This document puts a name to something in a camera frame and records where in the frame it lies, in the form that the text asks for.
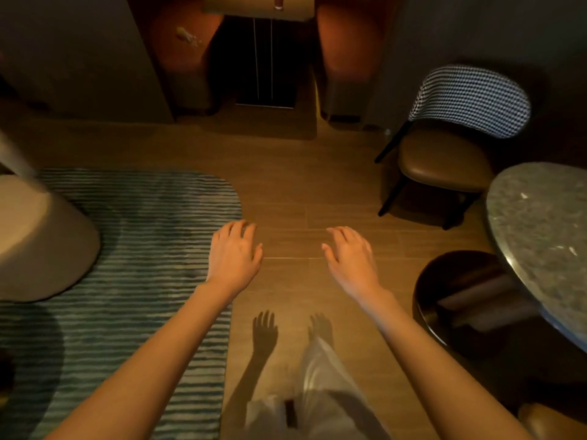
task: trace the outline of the orange cushion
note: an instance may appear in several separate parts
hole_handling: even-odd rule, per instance
[[[377,23],[359,10],[334,5],[319,6],[316,21],[328,77],[368,81],[377,70],[383,49]]]
[[[198,70],[222,20],[222,15],[204,13],[204,0],[174,0],[163,7],[150,28],[151,45],[161,67],[173,73]],[[188,43],[180,38],[178,28],[197,40]]]

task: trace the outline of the green striped carpet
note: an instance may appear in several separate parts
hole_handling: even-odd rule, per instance
[[[0,347],[16,363],[3,440],[54,429],[204,281],[212,233],[241,217],[232,187],[205,174],[48,169],[42,179],[92,218],[102,250],[63,294],[0,304]],[[210,329],[154,439],[218,437],[230,318],[228,308]]]

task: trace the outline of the houndstooth chair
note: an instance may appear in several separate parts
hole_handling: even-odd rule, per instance
[[[415,130],[419,119],[438,119],[481,131],[497,139],[517,135],[530,120],[524,90],[502,74],[484,68],[450,64],[432,71],[422,83],[408,120],[375,159],[381,162],[399,148],[400,180],[379,210],[383,216],[406,184],[451,189],[465,200],[444,222],[453,227],[489,187],[494,174],[485,154],[473,142],[443,130]]]

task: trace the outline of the table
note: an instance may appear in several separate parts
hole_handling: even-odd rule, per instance
[[[279,52],[279,27],[274,20],[308,21],[314,16],[314,0],[284,0],[282,10],[275,9],[274,0],[205,0],[204,10],[253,19],[255,80],[237,103],[293,108],[297,90],[286,75],[288,64]]]
[[[587,351],[587,170],[516,165],[495,178],[486,207],[503,266],[548,323]]]

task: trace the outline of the houndstooth chair backrest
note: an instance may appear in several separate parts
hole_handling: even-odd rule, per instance
[[[487,69],[450,64],[426,77],[408,119],[445,120],[504,139],[524,128],[530,111],[528,96],[515,81]]]

